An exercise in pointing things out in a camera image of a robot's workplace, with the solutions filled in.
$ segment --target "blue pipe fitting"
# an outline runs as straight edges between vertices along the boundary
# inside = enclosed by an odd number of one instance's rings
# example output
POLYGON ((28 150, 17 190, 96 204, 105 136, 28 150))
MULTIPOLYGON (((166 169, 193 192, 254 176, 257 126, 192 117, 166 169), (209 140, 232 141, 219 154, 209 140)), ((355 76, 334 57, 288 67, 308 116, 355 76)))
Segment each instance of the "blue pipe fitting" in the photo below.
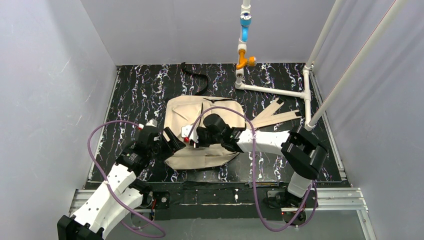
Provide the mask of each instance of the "blue pipe fitting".
POLYGON ((248 12, 243 12, 240 15, 240 24, 241 24, 241 40, 243 42, 248 41, 249 25, 252 22, 252 15, 248 12))

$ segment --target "black strap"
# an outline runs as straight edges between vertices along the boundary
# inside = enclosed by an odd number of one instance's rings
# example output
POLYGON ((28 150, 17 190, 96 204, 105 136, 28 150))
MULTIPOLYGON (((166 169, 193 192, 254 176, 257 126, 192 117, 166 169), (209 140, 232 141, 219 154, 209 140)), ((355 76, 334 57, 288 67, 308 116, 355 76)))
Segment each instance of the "black strap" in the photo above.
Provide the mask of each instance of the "black strap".
POLYGON ((186 62, 182 62, 181 63, 181 71, 183 73, 185 73, 185 74, 188 74, 188 75, 192 76, 194 79, 195 78, 199 78, 199 79, 204 79, 206 81, 206 86, 202 90, 200 90, 196 94, 194 94, 195 96, 201 96, 201 95, 203 95, 203 94, 206 93, 206 91, 209 88, 209 77, 207 75, 205 75, 205 74, 197 74, 197 73, 194 73, 194 72, 187 71, 186 70, 186 62))
POLYGON ((213 104, 215 102, 224 102, 224 101, 235 101, 234 99, 231 98, 223 98, 223 99, 208 99, 208 98, 203 98, 204 100, 208 100, 211 101, 213 104))

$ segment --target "white and purple pattern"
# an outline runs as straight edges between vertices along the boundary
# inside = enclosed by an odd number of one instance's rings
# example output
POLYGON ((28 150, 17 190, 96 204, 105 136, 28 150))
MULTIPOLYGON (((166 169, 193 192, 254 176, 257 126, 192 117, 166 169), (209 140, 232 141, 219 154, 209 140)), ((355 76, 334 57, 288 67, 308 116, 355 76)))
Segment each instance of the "white and purple pattern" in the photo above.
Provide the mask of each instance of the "white and purple pattern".
MULTIPOLYGON (((232 98, 238 101, 246 116, 253 119, 276 97, 285 103, 277 111, 284 113, 299 109, 304 113, 304 103, 301 99, 286 96, 276 96, 270 93, 245 91, 234 88, 235 67, 233 64, 187 64, 187 69, 194 73, 209 76, 209 89, 205 95, 232 98)), ((277 88, 292 91, 302 91, 302 63, 262 63, 249 67, 245 71, 245 81, 250 85, 277 88)), ((155 118, 159 128, 163 127, 167 100, 180 95, 193 95, 205 86, 203 79, 197 79, 182 73, 179 65, 128 65, 118 69, 116 87, 110 104, 107 120, 128 120, 145 123, 155 118)), ((312 113, 318 108, 318 103, 312 92, 312 113)), ((287 121, 275 126, 264 127, 261 131, 285 131, 294 125, 303 125, 304 118, 287 121)), ((109 171, 116 157, 122 151, 123 145, 135 137, 135 128, 124 124, 110 125, 104 129, 100 139, 97 160, 109 171)), ((313 130, 324 143, 329 144, 327 132, 322 121, 313 130)), ((258 181, 290 181, 293 169, 282 156, 269 153, 257 153, 258 181)), ((214 168, 198 170, 173 170, 164 162, 150 162, 139 176, 148 182, 247 182, 252 179, 252 153, 239 154, 229 163, 214 168)), ((324 162, 319 181, 340 181, 332 152, 324 162)), ((94 170, 91 181, 101 181, 98 171, 94 170)))

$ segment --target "orange valve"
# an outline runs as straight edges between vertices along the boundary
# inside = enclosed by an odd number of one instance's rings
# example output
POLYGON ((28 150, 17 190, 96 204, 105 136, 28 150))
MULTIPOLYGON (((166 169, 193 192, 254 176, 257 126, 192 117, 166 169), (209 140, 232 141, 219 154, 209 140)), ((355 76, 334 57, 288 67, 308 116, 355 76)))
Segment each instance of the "orange valve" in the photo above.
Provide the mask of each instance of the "orange valve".
POLYGON ((235 66, 235 69, 239 70, 244 68, 246 65, 248 66, 255 66, 256 65, 256 57, 251 56, 249 59, 245 58, 246 51, 244 49, 240 49, 238 51, 238 64, 235 66))

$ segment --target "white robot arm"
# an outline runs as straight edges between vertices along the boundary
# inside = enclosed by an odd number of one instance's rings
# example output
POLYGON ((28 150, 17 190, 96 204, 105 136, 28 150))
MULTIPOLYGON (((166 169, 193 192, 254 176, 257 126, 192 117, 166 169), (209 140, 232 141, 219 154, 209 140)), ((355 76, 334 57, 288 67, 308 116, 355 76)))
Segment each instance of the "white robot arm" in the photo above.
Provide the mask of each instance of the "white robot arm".
POLYGON ((178 140, 169 128, 163 131, 167 140, 156 127, 156 121, 140 126, 138 138, 128 144, 116 159, 107 180, 71 217, 63 215, 57 223, 59 240, 102 240, 129 213, 118 199, 131 209, 146 202, 151 189, 137 179, 151 160, 164 161, 186 145, 178 140))
POLYGON ((302 126, 282 132, 256 131, 253 136, 250 129, 230 127, 217 114, 205 117, 203 125, 205 127, 197 127, 191 134, 192 126, 184 126, 181 129, 184 141, 195 148, 221 144, 231 152, 244 153, 253 151, 255 138, 257 152, 285 156, 294 169, 287 191, 299 200, 304 197, 312 180, 318 178, 327 158, 325 145, 302 126))

